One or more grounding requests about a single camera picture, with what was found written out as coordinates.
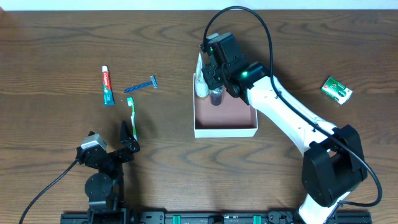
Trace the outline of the clear pump soap bottle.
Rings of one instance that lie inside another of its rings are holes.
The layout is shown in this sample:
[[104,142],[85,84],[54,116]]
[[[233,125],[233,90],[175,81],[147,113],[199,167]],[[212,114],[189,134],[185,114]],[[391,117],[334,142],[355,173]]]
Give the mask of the clear pump soap bottle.
[[219,106],[222,103],[223,91],[223,86],[210,90],[210,101],[213,106]]

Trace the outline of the red and teal toothpaste tube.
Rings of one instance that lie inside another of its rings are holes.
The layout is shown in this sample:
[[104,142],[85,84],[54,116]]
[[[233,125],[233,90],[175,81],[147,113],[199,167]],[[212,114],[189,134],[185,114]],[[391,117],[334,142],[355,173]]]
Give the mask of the red and teal toothpaste tube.
[[107,65],[102,66],[104,106],[114,105],[113,91]]

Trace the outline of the white squeeze tube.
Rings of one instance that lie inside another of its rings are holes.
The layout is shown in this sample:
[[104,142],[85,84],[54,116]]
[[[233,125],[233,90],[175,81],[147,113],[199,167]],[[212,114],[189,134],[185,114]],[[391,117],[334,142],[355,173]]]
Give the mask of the white squeeze tube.
[[197,67],[194,74],[194,88],[195,94],[199,98],[206,98],[209,95],[208,85],[205,82],[202,68],[203,68],[203,54],[199,52]]

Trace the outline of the green soap bar package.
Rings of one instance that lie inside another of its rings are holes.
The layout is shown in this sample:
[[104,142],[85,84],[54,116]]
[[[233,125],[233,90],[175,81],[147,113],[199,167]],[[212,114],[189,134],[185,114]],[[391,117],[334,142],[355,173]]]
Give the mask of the green soap bar package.
[[341,84],[338,80],[333,77],[329,77],[321,87],[321,91],[329,97],[333,98],[340,105],[346,103],[353,91]]

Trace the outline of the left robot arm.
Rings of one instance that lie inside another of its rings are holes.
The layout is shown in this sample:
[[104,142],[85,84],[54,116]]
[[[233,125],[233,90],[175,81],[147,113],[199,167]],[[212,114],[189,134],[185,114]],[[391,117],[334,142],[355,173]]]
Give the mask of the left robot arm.
[[89,209],[93,212],[115,211],[124,202],[123,164],[132,161],[134,153],[140,151],[139,143],[125,121],[121,122],[119,142],[123,148],[107,152],[106,141],[99,134],[90,132],[76,149],[78,162],[98,171],[85,184]]

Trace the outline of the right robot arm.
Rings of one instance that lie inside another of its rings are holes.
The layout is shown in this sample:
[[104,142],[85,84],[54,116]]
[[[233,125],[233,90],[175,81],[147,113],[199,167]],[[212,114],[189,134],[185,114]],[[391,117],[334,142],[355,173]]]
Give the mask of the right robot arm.
[[296,100],[261,63],[248,65],[245,57],[218,62],[198,59],[196,74],[209,89],[224,86],[233,96],[266,115],[303,155],[302,183],[307,191],[298,210],[302,223],[327,223],[338,207],[368,174],[358,132],[339,129]]

